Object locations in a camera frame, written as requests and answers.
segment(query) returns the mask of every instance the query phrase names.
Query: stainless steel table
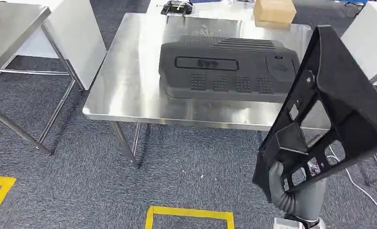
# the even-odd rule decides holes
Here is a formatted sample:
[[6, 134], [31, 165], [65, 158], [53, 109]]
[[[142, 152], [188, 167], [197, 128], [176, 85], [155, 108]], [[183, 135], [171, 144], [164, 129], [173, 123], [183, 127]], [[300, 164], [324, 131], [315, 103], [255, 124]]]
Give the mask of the stainless steel table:
[[[50, 14], [51, 12], [46, 6], [0, 2], [0, 72], [69, 75], [72, 78], [72, 81], [69, 84], [65, 94], [57, 105], [53, 115], [51, 116], [38, 140], [34, 139], [31, 135], [22, 130], [15, 122], [0, 112], [0, 121], [14, 130], [21, 137], [29, 141], [33, 146], [39, 148], [46, 155], [49, 155], [51, 152], [45, 146], [43, 146], [42, 143], [44, 142], [75, 82], [79, 82], [69, 62], [62, 55], [57, 43], [49, 31], [49, 28], [44, 24], [45, 19]], [[57, 53], [60, 61], [65, 66], [67, 72], [1, 69], [27, 40], [27, 38], [39, 27], [41, 27], [48, 41]]]
[[[133, 166], [140, 123], [196, 125], [269, 130], [282, 104], [201, 99], [175, 99], [159, 88], [160, 46], [181, 35], [203, 35], [281, 41], [299, 59], [312, 35], [307, 25], [286, 29], [255, 27], [253, 21], [183, 18], [128, 13], [124, 16], [83, 108], [89, 119], [112, 121]], [[304, 128], [328, 129], [318, 109]], [[137, 122], [132, 150], [117, 121]]]

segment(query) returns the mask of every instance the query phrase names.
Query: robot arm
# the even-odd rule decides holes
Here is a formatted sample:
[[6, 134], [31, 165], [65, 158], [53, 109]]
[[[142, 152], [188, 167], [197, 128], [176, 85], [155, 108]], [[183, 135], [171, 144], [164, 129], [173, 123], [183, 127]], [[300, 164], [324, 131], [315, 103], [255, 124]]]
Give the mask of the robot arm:
[[[331, 125], [311, 145], [306, 143], [301, 123], [317, 102]], [[325, 149], [335, 140], [346, 156], [330, 164]], [[318, 222], [325, 178], [375, 153], [377, 92], [333, 29], [318, 26], [281, 111], [259, 148], [253, 183], [286, 218], [310, 228]], [[316, 169], [310, 168], [311, 161]], [[293, 173], [299, 169], [305, 180], [294, 184]]]

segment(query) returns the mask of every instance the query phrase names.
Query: gray carpet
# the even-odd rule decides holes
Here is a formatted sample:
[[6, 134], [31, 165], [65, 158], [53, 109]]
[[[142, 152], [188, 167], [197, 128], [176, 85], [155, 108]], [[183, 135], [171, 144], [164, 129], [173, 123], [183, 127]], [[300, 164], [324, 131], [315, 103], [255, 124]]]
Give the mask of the gray carpet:
[[[333, 24], [343, 33], [354, 7], [297, 2], [297, 23]], [[106, 46], [126, 12], [148, 1], [91, 0]], [[55, 60], [18, 57], [16, 68], [59, 69]], [[38, 136], [69, 79], [3, 74], [0, 109]], [[107, 122], [87, 120], [88, 93], [72, 91], [43, 156], [0, 123], [0, 176], [17, 178], [0, 206], [0, 228], [143, 228], [150, 205], [230, 211], [235, 227], [272, 228], [283, 214], [251, 183], [256, 149], [266, 132], [145, 125], [132, 169]], [[122, 123], [132, 141], [134, 124]], [[350, 168], [355, 181], [377, 177], [372, 160]], [[377, 200], [377, 186], [364, 188]], [[329, 228], [377, 229], [376, 206], [341, 172], [329, 178], [322, 218]], [[222, 220], [155, 215], [153, 228], [225, 228]]]

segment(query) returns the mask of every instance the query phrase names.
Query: ventilation grille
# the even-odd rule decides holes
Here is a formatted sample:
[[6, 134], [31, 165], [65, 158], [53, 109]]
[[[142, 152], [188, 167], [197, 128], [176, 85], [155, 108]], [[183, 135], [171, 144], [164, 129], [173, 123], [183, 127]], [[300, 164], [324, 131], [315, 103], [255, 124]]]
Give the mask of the ventilation grille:
[[192, 90], [205, 91], [205, 78], [203, 73], [192, 73], [190, 81]]
[[241, 93], [250, 93], [251, 86], [249, 77], [246, 75], [237, 75], [236, 76], [236, 91]]
[[268, 77], [259, 76], [259, 92], [262, 94], [273, 94], [272, 82]]
[[206, 36], [189, 36], [189, 35], [183, 35], [180, 37], [180, 40], [184, 43], [217, 43], [221, 40], [223, 40], [223, 37], [206, 37]]
[[228, 91], [228, 79], [226, 75], [217, 75], [217, 77], [215, 77], [214, 91], [217, 91], [217, 92]]
[[276, 51], [276, 48], [271, 41], [240, 39], [240, 38], [225, 38], [222, 41], [214, 44], [211, 47], [211, 49], [264, 51], [264, 52]]

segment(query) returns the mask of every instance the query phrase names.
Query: cardboard box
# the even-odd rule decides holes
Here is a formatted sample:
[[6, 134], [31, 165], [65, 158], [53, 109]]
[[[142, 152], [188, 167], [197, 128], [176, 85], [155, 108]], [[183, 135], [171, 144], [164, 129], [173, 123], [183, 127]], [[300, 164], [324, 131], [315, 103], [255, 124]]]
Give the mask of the cardboard box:
[[291, 0], [256, 0], [254, 20], [291, 23], [297, 10]]

